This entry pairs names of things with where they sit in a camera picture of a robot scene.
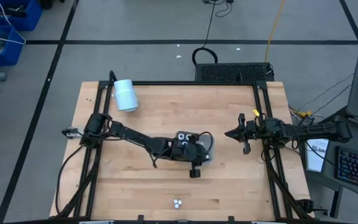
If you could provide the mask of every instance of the black floor stripe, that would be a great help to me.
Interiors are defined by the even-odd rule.
[[[356,38],[358,40],[358,28],[357,28],[356,22],[354,22],[353,16],[352,16],[352,14],[351,14],[351,12],[350,12],[345,0],[339,0],[339,2],[341,3],[343,11],[345,12],[345,15],[347,17],[347,20],[349,21],[349,23],[350,23],[350,25],[352,27],[354,35],[356,35]]]
[[[67,38],[67,33],[68,33],[68,30],[69,30],[69,28],[71,26],[71,22],[73,20],[74,14],[75,14],[78,1],[79,0],[74,0],[73,5],[71,7],[71,11],[70,11],[70,13],[68,15],[65,27],[63,29],[62,36],[60,37],[59,44],[58,44],[58,47],[57,47],[56,52],[55,52],[55,56],[53,57],[52,63],[50,65],[50,68],[49,68],[49,71],[48,71],[48,75],[47,75],[47,77],[45,79],[44,86],[42,87],[42,91],[41,91],[40,98],[38,99],[37,107],[35,108],[34,115],[33,115],[32,119],[31,119],[29,129],[28,129],[27,134],[25,136],[22,149],[21,149],[19,157],[18,157],[18,159],[16,161],[15,168],[13,170],[11,179],[10,179],[9,184],[7,186],[4,198],[2,200],[2,203],[1,203],[1,206],[0,206],[0,223],[3,223],[4,220],[5,220],[5,216],[6,216],[8,208],[9,208],[9,204],[10,204],[10,202],[12,200],[12,196],[13,196],[14,191],[16,189],[17,181],[19,180],[20,173],[22,172],[24,161],[25,161],[25,158],[27,157],[27,153],[29,151],[31,141],[32,141],[32,138],[34,136],[35,129],[37,127],[37,123],[38,123],[38,120],[40,118],[42,108],[44,107],[44,103],[45,103],[45,99],[47,97],[49,86],[50,86],[50,84],[52,82],[52,78],[53,78],[53,75],[55,73],[55,70],[56,70],[56,67],[57,67],[57,64],[58,64],[58,61],[59,61],[59,58],[60,58],[60,54],[62,52],[62,48],[64,46],[64,41]]]
[[[203,44],[205,40],[66,40],[67,45]],[[59,44],[59,40],[28,40],[29,45]],[[208,40],[208,44],[266,45],[267,40]],[[272,45],[357,45],[358,40],[272,40]]]

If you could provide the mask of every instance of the black metal frame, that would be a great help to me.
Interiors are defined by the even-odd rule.
[[[255,97],[255,105],[256,109],[261,113],[262,112],[262,105],[260,103],[260,96],[259,96],[259,89],[262,90],[264,101],[265,101],[265,107],[266,107],[266,115],[267,117],[271,118],[273,116],[271,105],[270,105],[270,99],[269,99],[269,93],[267,91],[267,84],[265,81],[261,82],[166,82],[166,81],[160,81],[160,82],[153,82],[153,81],[134,81],[134,85],[237,85],[237,86],[252,86],[254,91],[254,97]],[[101,97],[103,94],[103,90],[107,88],[107,93],[104,101],[104,109],[103,113],[108,113],[109,108],[109,102],[111,99],[111,91],[112,91],[112,81],[99,81],[98,84],[98,91],[96,94],[96,100],[95,100],[95,106],[94,106],[94,112],[98,112],[100,109],[101,104]],[[263,141],[263,147],[264,147],[264,156],[266,160],[266,168],[267,170],[273,169],[273,165],[271,162],[270,152],[269,152],[269,144],[267,141]],[[82,184],[85,181],[85,177],[88,173],[88,167],[90,163],[90,157],[92,150],[95,150],[98,155],[101,154],[102,150],[102,142],[100,144],[100,147],[97,147],[96,149],[86,149],[85,157],[84,157],[84,163],[81,171],[81,177],[80,177],[80,184]],[[311,220],[311,219],[294,219],[292,215],[292,208],[287,200],[287,198],[291,198],[291,195],[288,192],[288,184],[285,181],[285,174],[284,169],[282,165],[280,150],[275,148],[273,149],[275,153],[275,161],[277,165],[277,174],[279,179],[273,178],[272,176],[268,175],[268,184],[270,188],[270,194],[272,198],[272,207],[273,207],[273,213],[276,222],[282,222],[282,223],[332,223],[332,222],[324,222],[319,220]],[[100,156],[95,157],[95,161],[97,164],[100,162]],[[84,217],[80,216],[80,210],[81,210],[81,204],[82,204],[82,196],[75,205],[73,217],[70,218],[52,218],[49,220],[34,220],[34,221],[28,221],[28,222],[20,222],[20,223],[28,223],[28,224],[36,224],[36,223],[79,223],[79,222],[85,222],[90,221],[91,219],[91,213],[92,213],[92,207],[93,207],[93,200],[94,200],[94,194],[96,190],[96,182],[98,179],[98,169],[96,170],[96,175],[93,177],[90,187],[89,187],[89,196],[88,201],[86,204],[86,213]],[[280,215],[280,206],[278,204],[278,198],[277,198],[277,191],[276,191],[276,183],[277,181],[281,182],[278,184],[280,187],[280,190],[287,190],[287,192],[283,192],[283,201],[285,205],[285,213],[286,218],[281,217]],[[139,215],[138,220],[114,220],[114,223],[178,223],[178,221],[145,221],[143,215]],[[188,221],[187,223],[251,223],[251,222],[244,222],[244,221],[235,221],[234,217],[228,217],[227,221],[215,221],[215,222],[204,222],[204,221]]]

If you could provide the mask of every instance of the desk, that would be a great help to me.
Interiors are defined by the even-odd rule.
[[[73,118],[74,127],[84,127],[93,112],[98,83],[84,82]],[[251,86],[135,86],[139,107],[133,113],[118,112],[110,103],[113,119],[149,136],[172,137],[179,130],[209,131],[215,138],[214,160],[201,166],[201,178],[189,178],[189,164],[158,160],[152,167],[149,155],[126,141],[104,142],[92,219],[136,220],[274,220],[267,172],[260,158],[262,143],[250,141],[252,151],[243,155],[242,145],[225,137],[235,128],[239,113],[247,119],[255,114]],[[283,84],[268,83],[273,115],[291,122]],[[68,141],[65,158],[78,148],[79,139]],[[60,208],[79,183],[85,150],[63,170]],[[282,150],[282,161],[290,192],[296,199],[310,198],[299,155]],[[282,195],[277,189],[281,214]],[[175,210],[173,199],[183,201]],[[85,213],[83,200],[81,214]],[[51,215],[55,215],[52,206]]]

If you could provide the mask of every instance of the paper sheet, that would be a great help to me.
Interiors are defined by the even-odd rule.
[[[308,140],[309,145],[323,158],[326,156],[328,147],[328,139],[311,139]],[[308,145],[306,145],[306,169],[315,172],[321,172],[324,160],[314,153]]]

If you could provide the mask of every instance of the white cup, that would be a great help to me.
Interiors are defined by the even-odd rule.
[[[138,107],[137,97],[132,80],[114,82],[114,97],[119,111],[132,112]]]

